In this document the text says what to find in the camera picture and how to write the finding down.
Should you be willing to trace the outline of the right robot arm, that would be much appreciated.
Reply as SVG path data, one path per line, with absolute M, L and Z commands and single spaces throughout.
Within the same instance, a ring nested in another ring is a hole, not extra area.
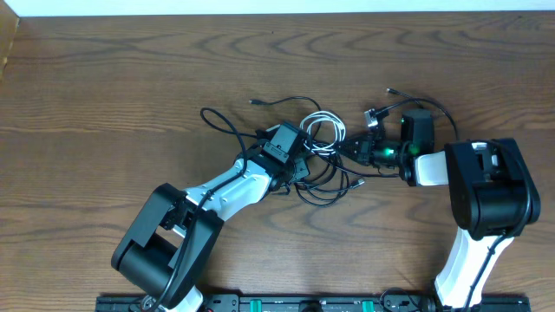
M 453 247 L 420 311 L 472 311 L 486 307 L 482 290 L 501 252 L 539 217 L 539 194 L 513 139 L 469 140 L 434 149 L 434 118 L 404 112 L 398 140 L 387 140 L 388 109 L 370 109 L 368 132 L 342 141 L 345 157 L 362 166 L 397 168 L 410 186 L 449 189 L 457 225 Z

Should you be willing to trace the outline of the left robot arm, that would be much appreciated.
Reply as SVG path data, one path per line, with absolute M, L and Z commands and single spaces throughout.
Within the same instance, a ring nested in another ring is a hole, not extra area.
M 201 271 L 225 221 L 308 173 L 309 134 L 283 123 L 259 135 L 232 167 L 202 185 L 165 183 L 149 196 L 111 258 L 112 267 L 152 298 L 150 310 L 197 311 Z

